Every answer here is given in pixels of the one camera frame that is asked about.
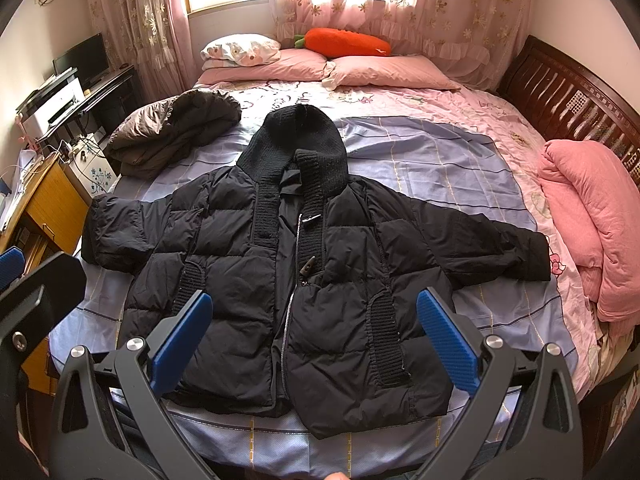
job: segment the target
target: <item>jacket cuff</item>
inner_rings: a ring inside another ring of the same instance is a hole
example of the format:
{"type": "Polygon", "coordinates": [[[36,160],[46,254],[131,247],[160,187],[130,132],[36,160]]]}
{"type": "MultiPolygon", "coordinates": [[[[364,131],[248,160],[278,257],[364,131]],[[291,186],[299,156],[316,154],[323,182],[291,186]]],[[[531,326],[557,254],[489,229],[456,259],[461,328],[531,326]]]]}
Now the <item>jacket cuff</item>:
{"type": "Polygon", "coordinates": [[[549,244],[545,235],[533,233],[529,239],[529,257],[527,258],[524,278],[532,282],[549,282],[551,280],[551,262],[549,260],[549,244]]]}
{"type": "Polygon", "coordinates": [[[80,255],[82,259],[88,264],[96,265],[98,262],[95,259],[94,251],[94,223],[92,222],[94,212],[94,202],[89,206],[89,211],[84,218],[84,227],[82,228],[82,242],[80,244],[80,255]]]}

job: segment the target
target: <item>wooden bed headboard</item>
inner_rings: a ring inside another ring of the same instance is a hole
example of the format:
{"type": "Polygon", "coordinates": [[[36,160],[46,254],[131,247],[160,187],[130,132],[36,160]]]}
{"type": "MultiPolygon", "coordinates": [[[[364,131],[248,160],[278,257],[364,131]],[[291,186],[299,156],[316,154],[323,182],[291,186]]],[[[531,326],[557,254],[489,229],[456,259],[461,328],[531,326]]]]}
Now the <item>wooden bed headboard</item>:
{"type": "Polygon", "coordinates": [[[640,115],[575,59],[529,36],[498,94],[546,140],[596,140],[610,148],[640,187],[640,115]]]}

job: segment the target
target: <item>folded pink blanket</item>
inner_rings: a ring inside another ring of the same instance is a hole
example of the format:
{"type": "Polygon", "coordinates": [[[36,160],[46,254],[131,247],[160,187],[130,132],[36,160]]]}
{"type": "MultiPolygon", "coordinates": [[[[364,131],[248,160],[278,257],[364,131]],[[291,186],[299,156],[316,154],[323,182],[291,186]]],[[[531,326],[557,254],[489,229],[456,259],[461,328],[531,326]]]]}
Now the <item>folded pink blanket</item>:
{"type": "Polygon", "coordinates": [[[550,140],[538,179],[578,267],[585,295],[613,337],[640,324],[640,193],[617,156],[592,140],[550,140]]]}

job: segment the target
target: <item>computer monitor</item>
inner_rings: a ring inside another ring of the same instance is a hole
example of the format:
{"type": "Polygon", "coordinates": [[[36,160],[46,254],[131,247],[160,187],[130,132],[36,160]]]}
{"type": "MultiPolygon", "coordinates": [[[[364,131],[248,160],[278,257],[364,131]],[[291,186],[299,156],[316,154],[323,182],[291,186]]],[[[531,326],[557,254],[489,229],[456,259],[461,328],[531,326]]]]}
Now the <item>computer monitor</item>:
{"type": "Polygon", "coordinates": [[[66,69],[78,69],[78,79],[83,89],[90,88],[95,79],[109,69],[107,53],[104,49],[102,35],[96,34],[75,47],[67,50],[62,56],[53,60],[56,74],[62,74],[66,69]]]}

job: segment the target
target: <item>floral lace curtain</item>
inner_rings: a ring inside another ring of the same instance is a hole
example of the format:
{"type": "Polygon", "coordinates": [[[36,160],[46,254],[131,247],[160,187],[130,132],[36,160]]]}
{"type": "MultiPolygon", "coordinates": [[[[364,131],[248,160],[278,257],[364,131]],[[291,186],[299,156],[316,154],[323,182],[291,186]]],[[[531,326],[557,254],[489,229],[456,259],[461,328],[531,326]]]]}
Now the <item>floral lace curtain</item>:
{"type": "Polygon", "coordinates": [[[276,38],[332,27],[420,53],[471,88],[494,88],[524,44],[530,0],[274,0],[276,38]]]}
{"type": "Polygon", "coordinates": [[[195,71],[188,28],[180,42],[170,19],[174,10],[184,16],[176,21],[181,25],[186,22],[185,13],[170,9],[172,1],[180,0],[88,1],[94,29],[102,33],[111,67],[136,65],[150,102],[191,87],[195,71]]]}

